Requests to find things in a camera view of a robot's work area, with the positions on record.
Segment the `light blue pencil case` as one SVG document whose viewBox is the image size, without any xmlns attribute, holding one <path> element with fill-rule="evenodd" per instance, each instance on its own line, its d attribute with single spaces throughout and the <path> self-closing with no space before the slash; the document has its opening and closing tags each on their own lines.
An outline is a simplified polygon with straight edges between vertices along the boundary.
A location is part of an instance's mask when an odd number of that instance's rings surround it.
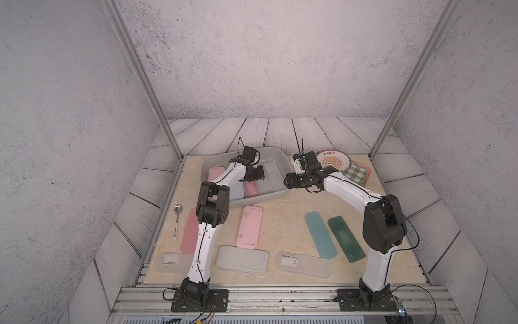
<svg viewBox="0 0 518 324">
<path fill-rule="evenodd" d="M 244 183 L 236 182 L 230 186 L 230 201 L 238 201 L 245 198 L 244 195 Z"/>
</svg>

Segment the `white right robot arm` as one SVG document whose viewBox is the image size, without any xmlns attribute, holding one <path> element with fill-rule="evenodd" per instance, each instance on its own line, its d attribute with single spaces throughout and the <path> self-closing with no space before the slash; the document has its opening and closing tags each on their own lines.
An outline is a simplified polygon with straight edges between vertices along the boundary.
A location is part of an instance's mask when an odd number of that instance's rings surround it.
<svg viewBox="0 0 518 324">
<path fill-rule="evenodd" d="M 367 265 L 359 282 L 360 300 L 373 307 L 391 296 L 387 283 L 393 254 L 407 234 L 405 217 L 399 200 L 389 194 L 382 196 L 352 182 L 333 167 L 288 173 L 283 181 L 288 189 L 310 188 L 327 191 L 343 199 L 364 214 L 362 236 L 369 246 Z"/>
</svg>

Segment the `translucent pink pencil case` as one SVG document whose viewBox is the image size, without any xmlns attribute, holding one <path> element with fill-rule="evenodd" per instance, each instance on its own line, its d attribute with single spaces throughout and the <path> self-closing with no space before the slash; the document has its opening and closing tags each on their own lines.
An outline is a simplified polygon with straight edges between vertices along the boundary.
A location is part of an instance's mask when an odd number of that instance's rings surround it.
<svg viewBox="0 0 518 324">
<path fill-rule="evenodd" d="M 259 195 L 259 185 L 257 181 L 244 182 L 244 196 L 246 198 L 257 197 Z"/>
</svg>

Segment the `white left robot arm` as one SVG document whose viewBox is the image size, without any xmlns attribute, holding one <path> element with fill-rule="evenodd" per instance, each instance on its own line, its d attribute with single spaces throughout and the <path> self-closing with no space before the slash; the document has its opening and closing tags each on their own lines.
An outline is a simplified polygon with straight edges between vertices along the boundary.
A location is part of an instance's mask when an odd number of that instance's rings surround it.
<svg viewBox="0 0 518 324">
<path fill-rule="evenodd" d="M 196 206 L 198 238 L 192 264 L 179 289 L 180 300 L 200 308 L 208 303 L 214 240 L 229 215 L 231 187 L 238 182 L 263 180 L 259 161 L 256 151 L 242 153 L 229 161 L 222 175 L 201 184 Z"/>
</svg>

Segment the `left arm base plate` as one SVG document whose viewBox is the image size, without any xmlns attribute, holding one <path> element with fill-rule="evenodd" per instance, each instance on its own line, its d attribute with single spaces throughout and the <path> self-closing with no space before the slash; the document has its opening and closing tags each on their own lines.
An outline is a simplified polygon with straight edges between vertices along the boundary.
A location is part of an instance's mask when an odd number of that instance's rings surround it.
<svg viewBox="0 0 518 324">
<path fill-rule="evenodd" d="M 195 313 L 212 311 L 227 312 L 229 290 L 203 290 L 200 294 L 177 290 L 171 302 L 172 313 Z"/>
</svg>

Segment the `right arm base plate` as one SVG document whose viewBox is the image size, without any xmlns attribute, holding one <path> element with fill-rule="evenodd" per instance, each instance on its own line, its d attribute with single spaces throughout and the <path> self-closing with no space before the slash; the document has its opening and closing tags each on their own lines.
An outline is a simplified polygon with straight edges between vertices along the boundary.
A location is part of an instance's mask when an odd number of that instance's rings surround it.
<svg viewBox="0 0 518 324">
<path fill-rule="evenodd" d="M 338 302 L 343 312 L 396 312 L 399 309 L 389 290 L 339 289 L 333 302 Z"/>
</svg>

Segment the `pale pink pencil case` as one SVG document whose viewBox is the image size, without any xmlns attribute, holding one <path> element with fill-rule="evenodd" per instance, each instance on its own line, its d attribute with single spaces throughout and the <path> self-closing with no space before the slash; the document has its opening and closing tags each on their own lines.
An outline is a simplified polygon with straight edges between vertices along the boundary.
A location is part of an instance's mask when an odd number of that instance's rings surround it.
<svg viewBox="0 0 518 324">
<path fill-rule="evenodd" d="M 255 249 L 257 247 L 262 217 L 262 207 L 254 205 L 244 207 L 237 234 L 236 247 L 246 249 Z"/>
</svg>

